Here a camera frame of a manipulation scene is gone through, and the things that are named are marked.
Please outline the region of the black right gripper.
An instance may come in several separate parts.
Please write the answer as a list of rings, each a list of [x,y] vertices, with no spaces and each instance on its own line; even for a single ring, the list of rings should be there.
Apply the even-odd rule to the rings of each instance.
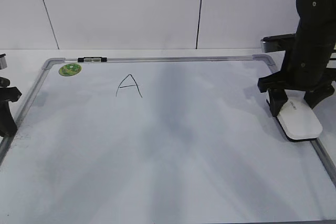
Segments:
[[[284,51],[278,72],[258,80],[259,91],[268,90],[272,116],[288,101],[285,90],[307,91],[304,100],[312,109],[335,92],[327,84],[332,81],[327,65],[335,47],[335,0],[296,0],[296,10],[293,48]]]

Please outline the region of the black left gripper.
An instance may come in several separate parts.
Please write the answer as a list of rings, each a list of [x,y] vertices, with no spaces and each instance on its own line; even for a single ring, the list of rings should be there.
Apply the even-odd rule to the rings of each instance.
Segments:
[[[12,117],[8,102],[17,102],[22,93],[17,87],[9,87],[10,80],[1,77],[1,136],[14,136],[17,125]]]

